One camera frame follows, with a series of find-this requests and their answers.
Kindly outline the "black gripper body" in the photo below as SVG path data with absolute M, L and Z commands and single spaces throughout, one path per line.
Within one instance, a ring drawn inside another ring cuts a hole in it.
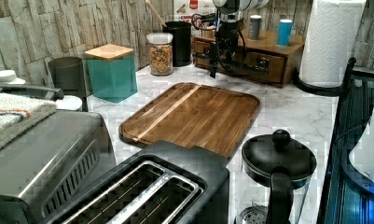
M 215 31 L 215 57 L 223 54 L 232 57 L 239 43 L 240 23 L 238 21 L 219 21 Z

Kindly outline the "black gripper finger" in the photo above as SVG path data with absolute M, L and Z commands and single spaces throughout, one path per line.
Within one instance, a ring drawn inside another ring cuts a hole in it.
M 209 66 L 210 66 L 210 77 L 215 78 L 217 65 L 218 65 L 218 46 L 216 42 L 210 44 L 210 48 L 207 51 L 209 57 Z

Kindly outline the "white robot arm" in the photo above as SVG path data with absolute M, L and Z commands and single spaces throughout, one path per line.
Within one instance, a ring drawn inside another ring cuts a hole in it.
M 268 2 L 269 0 L 213 0 L 217 12 L 215 40 L 207 51 L 210 77 L 215 77 L 218 65 L 232 73 L 229 66 L 223 64 L 221 56 L 225 55 L 227 60 L 232 61 L 239 38 L 245 43 L 242 36 L 244 11 L 264 7 Z

